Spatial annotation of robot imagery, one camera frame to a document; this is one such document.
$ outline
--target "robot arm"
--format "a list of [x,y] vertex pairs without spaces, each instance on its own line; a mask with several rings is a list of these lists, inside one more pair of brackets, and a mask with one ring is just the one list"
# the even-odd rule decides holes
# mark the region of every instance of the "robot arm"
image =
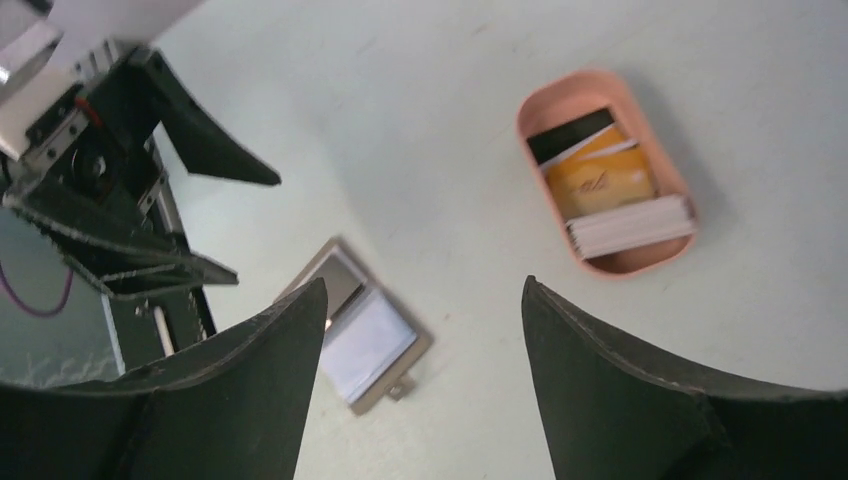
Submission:
[[237,283],[234,272],[161,228],[175,205],[150,137],[161,123],[189,173],[262,185],[278,184],[277,173],[201,109],[160,52],[127,46],[108,71],[82,83],[44,67],[61,35],[31,18],[16,38],[0,39],[3,207],[112,298]]

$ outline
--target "pink tray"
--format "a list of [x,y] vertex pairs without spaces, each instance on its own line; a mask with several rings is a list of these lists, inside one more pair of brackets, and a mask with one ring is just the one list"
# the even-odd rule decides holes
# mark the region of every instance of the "pink tray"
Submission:
[[630,89],[617,75],[584,70],[562,78],[530,95],[518,112],[518,136],[539,186],[548,193],[551,213],[560,225],[566,245],[575,260],[586,270],[606,278],[620,278],[644,272],[679,257],[695,240],[695,235],[634,248],[604,257],[583,260],[565,230],[565,222],[556,207],[547,184],[536,164],[527,139],[601,108],[609,108],[623,133],[639,141],[654,172],[660,195],[681,194],[689,198],[689,187],[654,135]]

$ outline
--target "purple cable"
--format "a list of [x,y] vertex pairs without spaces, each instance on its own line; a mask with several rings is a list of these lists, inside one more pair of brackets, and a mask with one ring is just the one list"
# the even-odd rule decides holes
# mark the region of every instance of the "purple cable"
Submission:
[[30,307],[20,297],[15,293],[15,290],[12,289],[12,286],[9,284],[9,279],[6,278],[6,273],[3,272],[3,265],[0,264],[0,284],[3,286],[3,290],[6,290],[6,293],[9,294],[9,298],[12,300],[12,303],[15,304],[16,307],[20,308],[24,312],[32,315],[33,317],[40,318],[50,318],[55,317],[62,310],[65,309],[65,305],[68,304],[68,298],[71,296],[71,285],[74,283],[74,272],[71,269],[68,269],[68,278],[65,280],[65,289],[62,291],[62,298],[59,299],[59,304],[50,310],[38,310],[36,308]]

